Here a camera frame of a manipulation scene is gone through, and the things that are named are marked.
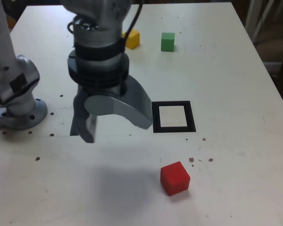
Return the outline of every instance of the white table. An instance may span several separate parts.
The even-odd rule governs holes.
[[[0,131],[0,226],[283,226],[283,101],[231,3],[145,5],[141,46],[126,50],[152,101],[191,101],[197,132],[153,134],[111,115],[95,144],[69,136],[72,16],[28,7],[11,34],[54,115],[32,134]],[[160,51],[162,32],[179,53]],[[190,188],[168,197],[160,168],[176,161]]]

